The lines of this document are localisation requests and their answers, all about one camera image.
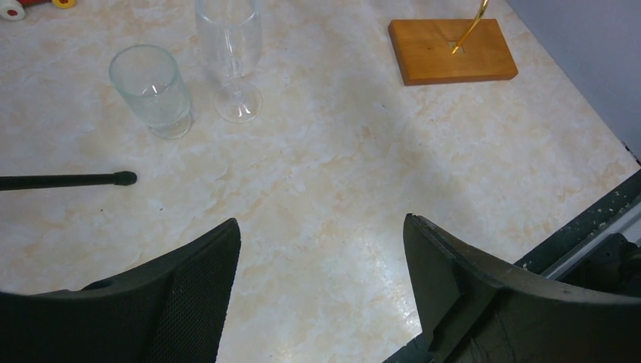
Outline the short clear glass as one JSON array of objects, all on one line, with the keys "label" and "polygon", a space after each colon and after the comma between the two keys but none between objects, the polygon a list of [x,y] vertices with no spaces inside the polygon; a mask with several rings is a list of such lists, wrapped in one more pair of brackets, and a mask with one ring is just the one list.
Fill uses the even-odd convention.
[{"label": "short clear glass", "polygon": [[110,62],[110,81],[139,120],[156,136],[180,138],[192,126],[191,97],[171,53],[133,45]]}]

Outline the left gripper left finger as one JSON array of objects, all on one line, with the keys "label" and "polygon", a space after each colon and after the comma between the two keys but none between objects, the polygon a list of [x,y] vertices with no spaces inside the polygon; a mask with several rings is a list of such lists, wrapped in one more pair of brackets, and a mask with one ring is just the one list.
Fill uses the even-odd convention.
[{"label": "left gripper left finger", "polygon": [[214,362],[240,256],[228,219],[81,290],[1,294],[3,362]]}]

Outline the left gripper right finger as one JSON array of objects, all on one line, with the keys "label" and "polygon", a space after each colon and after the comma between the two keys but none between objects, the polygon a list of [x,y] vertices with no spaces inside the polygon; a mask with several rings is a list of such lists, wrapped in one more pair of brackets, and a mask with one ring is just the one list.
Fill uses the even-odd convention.
[{"label": "left gripper right finger", "polygon": [[403,225],[422,328],[391,362],[638,362],[640,299],[556,281],[423,216]]}]

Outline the tall clear wine glass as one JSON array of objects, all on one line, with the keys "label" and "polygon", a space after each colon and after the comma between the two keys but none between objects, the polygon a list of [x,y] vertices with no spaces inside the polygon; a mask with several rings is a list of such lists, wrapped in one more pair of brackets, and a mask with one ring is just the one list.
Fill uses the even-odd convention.
[{"label": "tall clear wine glass", "polygon": [[221,118],[247,123],[262,109],[259,90],[246,81],[262,54],[257,1],[195,2],[196,28],[206,66],[218,83],[213,102]]}]

